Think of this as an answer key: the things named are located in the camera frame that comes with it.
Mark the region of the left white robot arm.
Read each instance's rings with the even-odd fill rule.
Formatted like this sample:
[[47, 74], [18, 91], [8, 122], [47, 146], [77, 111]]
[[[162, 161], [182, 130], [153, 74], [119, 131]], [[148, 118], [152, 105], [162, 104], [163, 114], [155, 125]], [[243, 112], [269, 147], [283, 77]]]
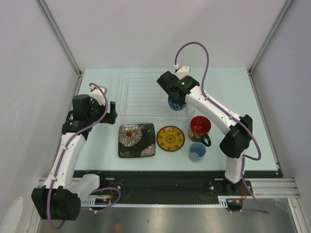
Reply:
[[107, 181], [97, 174], [86, 174], [72, 183], [76, 163], [92, 128], [99, 123], [114, 124], [115, 103], [105, 93], [74, 96], [73, 109], [68, 112], [61, 131], [61, 143], [52, 169], [41, 188], [31, 194], [35, 208], [44, 220], [75, 220], [82, 202], [94, 191], [102, 194]]

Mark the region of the clear plastic dish rack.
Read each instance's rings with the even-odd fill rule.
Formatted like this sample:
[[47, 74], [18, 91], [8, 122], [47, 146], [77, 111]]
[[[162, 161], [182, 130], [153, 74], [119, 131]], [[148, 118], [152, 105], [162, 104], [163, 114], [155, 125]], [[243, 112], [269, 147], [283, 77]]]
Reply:
[[156, 82], [164, 71], [128, 71], [120, 78], [116, 106], [118, 115], [127, 122], [169, 122], [191, 119], [195, 109], [170, 108], [168, 95]]

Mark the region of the blue triangle patterned bowl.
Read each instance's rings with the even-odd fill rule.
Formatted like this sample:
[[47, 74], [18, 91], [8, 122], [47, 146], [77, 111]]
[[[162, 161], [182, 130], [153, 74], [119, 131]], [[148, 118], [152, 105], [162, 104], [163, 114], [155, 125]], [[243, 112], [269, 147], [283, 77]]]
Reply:
[[183, 110], [187, 106], [186, 103], [184, 103], [182, 105], [177, 104], [176, 102], [174, 102], [172, 100], [171, 97], [168, 97], [168, 105], [174, 111], [181, 111], [181, 110]]

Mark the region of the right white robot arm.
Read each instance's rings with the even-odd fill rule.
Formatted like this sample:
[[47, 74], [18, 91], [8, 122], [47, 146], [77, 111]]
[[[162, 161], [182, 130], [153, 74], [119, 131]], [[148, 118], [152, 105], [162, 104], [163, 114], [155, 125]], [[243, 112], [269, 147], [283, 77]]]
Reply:
[[180, 79], [176, 73], [166, 71], [156, 82], [173, 102], [194, 107], [223, 133], [225, 137], [220, 142], [220, 149], [226, 156], [224, 189], [230, 195], [237, 194], [242, 188], [242, 157], [251, 141], [252, 118], [229, 111], [188, 74]]

